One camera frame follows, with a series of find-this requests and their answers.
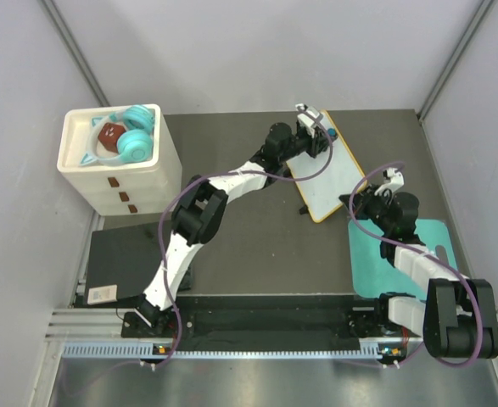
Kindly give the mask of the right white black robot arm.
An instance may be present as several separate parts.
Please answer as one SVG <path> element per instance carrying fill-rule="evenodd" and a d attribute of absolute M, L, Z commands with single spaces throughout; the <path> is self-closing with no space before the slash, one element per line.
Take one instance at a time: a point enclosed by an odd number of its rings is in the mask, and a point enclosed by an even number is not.
<path fill-rule="evenodd" d="M 422 338 L 428 353 L 453 366 L 498 356 L 498 321 L 493 287 L 470 279 L 433 254 L 417 232 L 418 198 L 381 185 L 339 196 L 355 226 L 379 241 L 379 251 L 400 274 L 426 293 L 388 292 L 378 298 L 375 329 L 385 335 L 401 327 Z"/>

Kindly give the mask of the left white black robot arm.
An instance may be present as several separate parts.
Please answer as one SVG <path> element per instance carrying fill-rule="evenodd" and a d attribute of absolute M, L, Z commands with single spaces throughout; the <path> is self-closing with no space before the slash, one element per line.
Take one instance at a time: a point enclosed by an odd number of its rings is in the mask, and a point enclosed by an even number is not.
<path fill-rule="evenodd" d="M 316 158 L 327 152 L 333 156 L 338 133 L 320 122 L 297 123 L 297 131 L 285 123 L 271 126 L 264 144 L 241 167 L 213 176 L 194 176 L 171 203 L 169 242 L 164 242 L 163 223 L 158 239 L 161 261 L 147 288 L 137 301 L 140 326 L 151 336 L 169 328 L 168 309 L 175 308 L 176 292 L 196 253 L 214 238 L 226 207 L 243 195 L 269 187 L 276 180 L 293 181 L 286 163 L 304 153 Z"/>

